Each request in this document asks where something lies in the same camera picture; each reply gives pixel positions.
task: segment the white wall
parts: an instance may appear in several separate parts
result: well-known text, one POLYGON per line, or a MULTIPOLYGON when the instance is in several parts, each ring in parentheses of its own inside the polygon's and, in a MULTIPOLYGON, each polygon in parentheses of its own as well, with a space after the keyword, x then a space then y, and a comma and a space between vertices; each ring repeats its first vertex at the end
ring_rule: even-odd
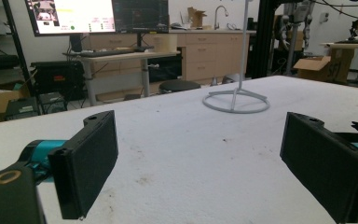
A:
MULTIPOLYGON (((248 17, 254 17, 257 20, 258 2, 253 1, 249 4, 248 17)), ((185 21, 187 21, 187 8, 193 7, 199 11, 205 11, 207 16, 203 18, 203 25, 214 25, 215 10, 219 6, 227 9, 228 17, 225 16, 224 9, 219 8, 217 11, 217 21, 220 23, 221 29, 227 29, 227 23, 234 23, 238 28, 243 27, 243 15, 245 3, 241 0, 170 0, 170 20, 171 22, 181 22, 180 13, 185 21)))
MULTIPOLYGON (((358 2, 349 0, 327 0, 326 2, 339 6, 341 4, 358 5, 358 2)), ((342 11, 352 16, 358 16, 358 7, 344 7, 342 11)), ((313 21, 310 24, 310 47, 305 51, 315 55, 325 55, 327 53, 327 49, 321 46, 321 43, 336 42, 350 37, 351 23, 356 20, 344 14, 339 14, 339 12, 329 6, 319 4, 315 4, 312 17, 313 21), (327 22, 320 24, 319 18, 323 12, 328 12, 329 17, 327 22)))
POLYGON ((69 47, 69 37, 34 37, 25 1, 9 0, 9 3, 28 65, 34 62, 66 60, 62 53, 69 47))

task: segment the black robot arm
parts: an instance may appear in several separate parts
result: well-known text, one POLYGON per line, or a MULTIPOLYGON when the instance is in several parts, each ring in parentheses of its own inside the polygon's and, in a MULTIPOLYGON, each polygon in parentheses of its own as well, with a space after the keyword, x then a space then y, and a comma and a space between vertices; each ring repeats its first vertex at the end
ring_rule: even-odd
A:
POLYGON ((118 155, 115 115, 84 119, 68 141, 37 140, 0 171, 0 223, 47 223, 36 185, 53 177, 62 218, 86 217, 118 155))

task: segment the faucet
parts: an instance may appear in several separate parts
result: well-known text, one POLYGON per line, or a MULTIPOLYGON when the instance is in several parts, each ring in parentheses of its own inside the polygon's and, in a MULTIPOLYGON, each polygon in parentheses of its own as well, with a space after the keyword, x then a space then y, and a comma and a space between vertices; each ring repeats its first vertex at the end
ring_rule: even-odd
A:
POLYGON ((222 8, 225 9, 226 17, 228 16, 228 12, 227 12, 227 9, 226 9, 225 7, 223 7, 223 6, 218 6, 218 7, 216 8, 216 11, 214 12, 214 29, 215 29, 215 30, 219 29, 219 22, 216 22, 216 21, 217 21, 217 10, 218 10, 220 7, 222 7, 222 8))

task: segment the black stool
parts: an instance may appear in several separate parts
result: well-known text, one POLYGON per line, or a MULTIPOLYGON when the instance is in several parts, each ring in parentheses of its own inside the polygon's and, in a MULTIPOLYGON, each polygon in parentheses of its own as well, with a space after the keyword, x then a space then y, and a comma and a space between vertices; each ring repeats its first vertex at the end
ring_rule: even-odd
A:
POLYGON ((195 90, 201 88, 201 85, 193 81, 184 81, 184 80, 176 79, 176 80, 165 81, 161 83, 158 88, 159 88, 159 93, 165 94, 165 93, 171 93, 177 91, 195 90))

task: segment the floor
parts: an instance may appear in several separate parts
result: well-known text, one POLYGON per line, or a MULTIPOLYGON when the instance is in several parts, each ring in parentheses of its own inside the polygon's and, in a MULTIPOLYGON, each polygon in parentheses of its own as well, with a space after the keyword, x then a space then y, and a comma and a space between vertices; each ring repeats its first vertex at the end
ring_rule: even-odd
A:
MULTIPOLYGON (((0 74, 0 83, 5 83, 5 82, 13 81, 13 80, 22 80, 20 70, 13 70, 13 71, 9 71, 9 72, 0 74)), ((348 85, 358 88, 358 72, 354 71, 354 72, 348 73, 348 85)), ((118 101, 122 101, 122 100, 121 99, 114 100, 111 102, 104 102, 104 103, 99 103, 99 104, 111 104, 111 103, 115 103, 118 101)), ((76 100, 76 101, 68 102, 67 109, 75 110, 75 109, 80 109, 80 108, 89 107, 89 106, 90 106, 90 103, 89 103, 88 99, 76 100)))

